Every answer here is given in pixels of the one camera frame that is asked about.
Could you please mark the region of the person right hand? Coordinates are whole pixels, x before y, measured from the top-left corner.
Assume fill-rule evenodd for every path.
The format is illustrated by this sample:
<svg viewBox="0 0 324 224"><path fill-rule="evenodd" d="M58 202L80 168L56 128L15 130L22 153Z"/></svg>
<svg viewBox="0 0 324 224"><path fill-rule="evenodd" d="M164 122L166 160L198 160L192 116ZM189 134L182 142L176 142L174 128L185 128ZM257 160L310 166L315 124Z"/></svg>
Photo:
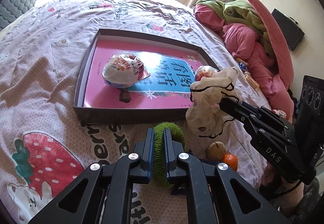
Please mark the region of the person right hand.
<svg viewBox="0 0 324 224"><path fill-rule="evenodd" d="M304 197L303 190L304 183L287 182L271 164L267 164L259 187L259 193L265 199L275 202L281 210L293 209Z"/></svg>

